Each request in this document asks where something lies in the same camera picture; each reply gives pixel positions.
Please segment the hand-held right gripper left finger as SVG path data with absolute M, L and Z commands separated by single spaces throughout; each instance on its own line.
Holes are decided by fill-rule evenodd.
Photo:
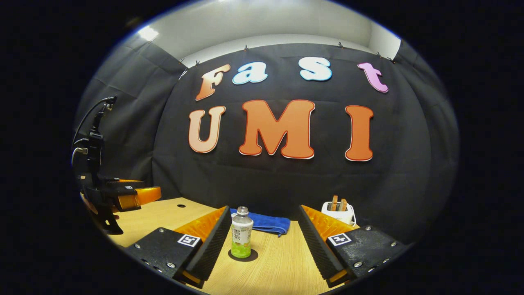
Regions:
M 232 224 L 224 206 L 175 230 L 157 228 L 125 251 L 163 276 L 202 288 Z

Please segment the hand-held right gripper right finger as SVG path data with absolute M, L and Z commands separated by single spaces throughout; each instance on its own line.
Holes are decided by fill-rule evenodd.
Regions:
M 378 272 L 410 248 L 374 226 L 350 226 L 305 205 L 299 212 L 309 251 L 330 288 Z

